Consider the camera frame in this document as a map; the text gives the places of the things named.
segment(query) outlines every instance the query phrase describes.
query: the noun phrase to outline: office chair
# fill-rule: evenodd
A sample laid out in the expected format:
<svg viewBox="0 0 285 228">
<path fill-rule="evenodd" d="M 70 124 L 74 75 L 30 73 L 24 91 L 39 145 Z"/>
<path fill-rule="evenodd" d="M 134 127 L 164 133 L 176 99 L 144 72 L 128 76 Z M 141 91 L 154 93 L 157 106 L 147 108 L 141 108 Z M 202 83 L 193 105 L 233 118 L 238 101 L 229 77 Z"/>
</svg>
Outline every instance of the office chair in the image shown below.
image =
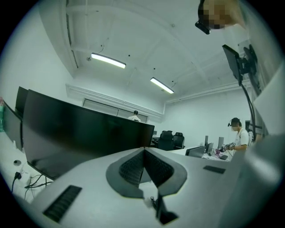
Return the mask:
<svg viewBox="0 0 285 228">
<path fill-rule="evenodd" d="M 169 131 L 163 131 L 158 139 L 158 147 L 164 151 L 172 151 L 174 150 L 173 145 L 173 135 Z"/>
<path fill-rule="evenodd" d="M 184 146 L 184 136 L 180 132 L 176 132 L 176 134 L 173 136 L 173 144 L 174 144 L 174 150 L 180 150 L 185 148 Z"/>
</svg>

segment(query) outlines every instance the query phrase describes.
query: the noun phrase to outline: man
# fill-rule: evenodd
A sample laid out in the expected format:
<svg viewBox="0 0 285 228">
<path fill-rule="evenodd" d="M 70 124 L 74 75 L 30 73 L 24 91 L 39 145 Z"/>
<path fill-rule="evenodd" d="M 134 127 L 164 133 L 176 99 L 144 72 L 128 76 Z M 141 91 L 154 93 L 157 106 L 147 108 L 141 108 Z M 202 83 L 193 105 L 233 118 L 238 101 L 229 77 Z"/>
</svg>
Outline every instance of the man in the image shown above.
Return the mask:
<svg viewBox="0 0 285 228">
<path fill-rule="evenodd" d="M 249 40 L 257 57 L 257 73 L 252 86 L 252 102 L 264 91 L 280 68 L 283 53 L 270 29 L 249 4 L 242 0 L 201 0 L 198 7 L 199 23 L 208 29 L 222 29 L 239 24 L 246 29 Z M 255 112 L 256 141 L 268 134 L 262 118 L 253 105 Z"/>
<path fill-rule="evenodd" d="M 230 126 L 232 127 L 232 131 L 237 131 L 235 145 L 229 147 L 230 151 L 244 151 L 248 147 L 249 143 L 249 135 L 248 132 L 242 127 L 241 122 L 238 118 L 233 118 Z"/>
<path fill-rule="evenodd" d="M 138 117 L 138 111 L 134 111 L 134 115 L 130 116 L 128 119 L 141 122 L 141 119 Z"/>
</svg>

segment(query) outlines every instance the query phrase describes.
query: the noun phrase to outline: office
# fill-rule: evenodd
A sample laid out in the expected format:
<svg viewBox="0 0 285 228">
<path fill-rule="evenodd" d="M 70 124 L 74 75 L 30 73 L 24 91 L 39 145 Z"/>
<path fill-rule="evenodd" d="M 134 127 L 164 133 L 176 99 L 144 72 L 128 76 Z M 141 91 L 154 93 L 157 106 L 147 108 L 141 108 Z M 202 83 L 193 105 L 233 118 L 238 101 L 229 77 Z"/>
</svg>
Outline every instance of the office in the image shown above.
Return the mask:
<svg viewBox="0 0 285 228">
<path fill-rule="evenodd" d="M 137 1 L 70 1 L 66 7 L 63 2 L 38 4 L 7 44 L 0 96 L 10 107 L 21 86 L 107 114 L 117 111 L 123 118 L 137 110 L 158 136 L 163 130 L 182 132 L 185 147 L 203 143 L 206 135 L 214 148 L 219 137 L 231 143 L 236 133 L 229 121 L 238 117 L 245 126 L 250 120 L 247 99 L 222 48 L 227 44 L 243 56 L 249 40 L 242 28 L 203 34 L 190 23 L 197 20 L 199 1 L 170 4 L 163 12 Z M 92 53 L 126 67 L 91 58 Z M 174 93 L 162 91 L 153 77 Z M 251 97 L 248 79 L 243 83 Z M 32 192 L 27 195 L 31 202 Z"/>
</svg>

